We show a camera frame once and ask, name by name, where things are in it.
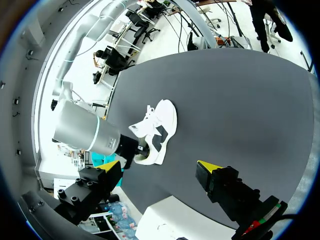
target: black office chair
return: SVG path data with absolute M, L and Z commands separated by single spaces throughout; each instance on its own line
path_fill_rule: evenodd
M 134 38 L 140 38 L 144 34 L 144 38 L 142 40 L 143 44 L 146 44 L 145 42 L 146 38 L 148 38 L 150 42 L 152 42 L 152 39 L 150 38 L 151 33 L 155 31 L 160 32 L 160 29 L 155 29 L 155 28 L 152 28 L 151 30 L 148 31 L 149 23 L 146 21 L 143 21 L 136 12 L 128 11 L 125 15 L 129 17 L 130 21 L 134 24 L 134 26 L 139 27 L 138 30 L 134 30 L 132 28 L 129 29 L 135 32 Z
M 144 11 L 150 16 L 150 19 L 159 19 L 160 14 L 163 14 L 167 9 L 164 4 L 161 4 L 156 0 L 154 0 L 153 2 L 149 1 L 148 4 L 150 4 L 152 8 L 147 7 Z
M 116 49 L 111 46 L 108 46 L 107 48 L 110 49 L 110 52 L 108 52 L 108 55 L 105 59 L 105 64 L 110 67 L 110 75 L 117 75 L 120 71 L 132 67 L 130 64 L 131 62 L 135 62 L 134 60 L 128 62 L 126 58 L 122 56 Z

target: dark gray table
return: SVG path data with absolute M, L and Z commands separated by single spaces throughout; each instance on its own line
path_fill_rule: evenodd
M 314 112 L 310 74 L 285 59 L 222 48 L 169 55 L 119 75 L 108 121 L 134 138 L 128 126 L 147 105 L 170 99 L 178 125 L 162 165 L 132 163 L 122 189 L 143 213 L 170 195 L 232 228 L 195 178 L 197 160 L 232 166 L 261 200 L 288 202 L 306 168 Z

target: teal object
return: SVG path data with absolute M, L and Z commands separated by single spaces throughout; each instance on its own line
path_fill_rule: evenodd
M 100 165 L 103 165 L 103 164 L 108 164 L 108 163 L 111 163 L 111 162 L 114 162 L 116 160 L 116 154 L 112 154 L 110 156 L 107 156 L 107 155 L 102 155 L 102 154 L 99 154 L 99 153 L 96 153 L 96 152 L 92 152 L 91 153 L 91 161 L 92 161 L 92 165 L 94 167 L 98 167 Z M 119 182 L 117 183 L 117 186 L 121 186 L 122 184 L 122 178 L 119 180 Z

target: shoe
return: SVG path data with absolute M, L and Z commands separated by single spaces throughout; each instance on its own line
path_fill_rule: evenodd
M 292 42 L 294 39 L 291 32 L 286 24 L 279 24 L 275 27 L 274 32 L 278 32 L 279 36 L 288 42 Z
M 267 53 L 270 50 L 270 47 L 266 41 L 260 41 L 261 49 L 264 53 Z
M 161 100 L 156 108 L 148 105 L 143 121 L 129 126 L 129 129 L 149 147 L 149 155 L 143 159 L 134 158 L 137 164 L 161 165 L 165 159 L 169 139 L 177 130 L 177 111 L 170 100 Z

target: bolt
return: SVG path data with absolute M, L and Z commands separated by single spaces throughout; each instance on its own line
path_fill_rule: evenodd
M 35 212 L 35 208 L 33 207 L 33 206 L 31 206 L 30 208 L 29 208 L 29 212 L 32 214 L 32 213 L 34 213 Z
M 88 182 L 86 183 L 86 185 L 90 188 L 90 187 L 92 187 L 92 186 L 94 185 L 94 183 L 93 183 L 92 181 L 88 181 Z
M 0 81 L 0 89 L 4 89 L 5 85 L 6 85 L 6 83 L 5 83 L 5 82 Z
M 58 194 L 59 194 L 59 197 L 62 199 L 66 197 L 65 190 L 63 190 L 63 189 L 59 189 Z
M 78 205 L 80 203 L 80 200 L 77 196 L 72 196 L 71 197 L 71 202 L 73 203 L 73 205 Z
M 83 182 L 82 182 L 81 178 L 77 178 L 75 180 L 75 183 L 78 184 L 78 185 L 82 185 Z

